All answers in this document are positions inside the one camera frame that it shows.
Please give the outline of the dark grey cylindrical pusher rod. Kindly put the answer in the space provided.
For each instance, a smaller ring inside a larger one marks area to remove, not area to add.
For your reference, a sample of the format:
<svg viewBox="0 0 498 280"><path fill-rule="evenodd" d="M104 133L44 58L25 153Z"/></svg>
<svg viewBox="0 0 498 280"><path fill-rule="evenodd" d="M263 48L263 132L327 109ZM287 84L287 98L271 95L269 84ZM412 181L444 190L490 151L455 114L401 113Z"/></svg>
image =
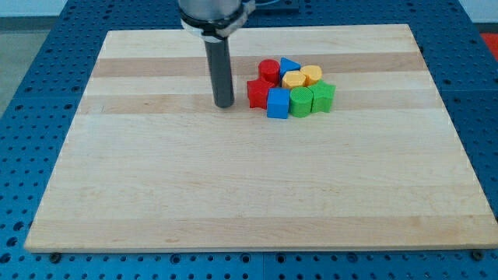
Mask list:
<svg viewBox="0 0 498 280"><path fill-rule="evenodd" d="M214 103L220 108L231 107L234 93L229 41L224 38L215 43L205 42L205 51Z"/></svg>

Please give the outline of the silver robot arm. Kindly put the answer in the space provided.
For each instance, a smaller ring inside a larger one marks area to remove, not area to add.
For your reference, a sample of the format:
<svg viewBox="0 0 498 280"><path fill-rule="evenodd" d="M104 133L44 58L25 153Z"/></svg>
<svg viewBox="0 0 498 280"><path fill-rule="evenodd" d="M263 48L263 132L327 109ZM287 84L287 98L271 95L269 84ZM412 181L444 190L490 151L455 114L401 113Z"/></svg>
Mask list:
<svg viewBox="0 0 498 280"><path fill-rule="evenodd" d="M201 38L217 107L234 103L229 36L240 29L256 9L254 0L179 0L181 25Z"/></svg>

